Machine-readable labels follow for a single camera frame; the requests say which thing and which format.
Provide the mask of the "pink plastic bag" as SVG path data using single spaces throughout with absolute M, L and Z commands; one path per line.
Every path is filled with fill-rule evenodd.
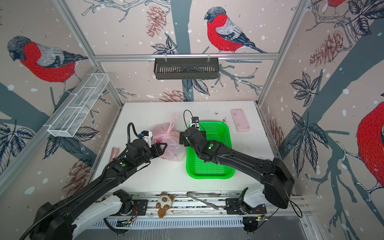
M 186 148 L 180 145 L 179 142 L 180 132 L 175 129 L 177 119 L 178 115 L 174 113 L 169 123 L 157 125 L 151 130 L 153 134 L 152 144 L 167 144 L 167 147 L 160 158 L 172 162 L 180 162 L 186 153 Z

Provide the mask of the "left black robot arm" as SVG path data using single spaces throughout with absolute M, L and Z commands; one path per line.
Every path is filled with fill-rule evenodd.
M 74 195 L 52 205 L 42 205 L 33 224 L 21 235 L 31 240 L 72 240 L 80 224 L 75 221 L 96 200 L 119 186 L 136 172 L 149 166 L 152 159 L 161 157 L 166 143 L 149 145 L 143 139 L 128 143 L 126 148 L 108 163 L 101 175 Z

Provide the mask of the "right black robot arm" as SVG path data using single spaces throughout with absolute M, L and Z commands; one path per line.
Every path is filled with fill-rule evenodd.
M 256 179 L 264 185 L 268 202 L 281 209 L 288 208 L 295 180 L 282 160 L 263 160 L 240 153 L 221 142 L 207 140 L 194 126 L 181 133 L 180 143 L 191 147 L 205 163 L 224 165 Z

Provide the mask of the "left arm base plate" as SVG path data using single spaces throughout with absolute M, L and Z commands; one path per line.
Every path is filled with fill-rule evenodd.
M 148 200 L 130 200 L 122 203 L 118 214 L 120 216 L 145 216 L 148 208 Z

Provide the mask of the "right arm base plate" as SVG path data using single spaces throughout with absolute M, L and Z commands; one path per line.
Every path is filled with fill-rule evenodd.
M 256 207 L 250 207 L 240 199 L 228 198 L 225 200 L 225 207 L 228 215 L 266 215 L 267 210 L 265 204 Z

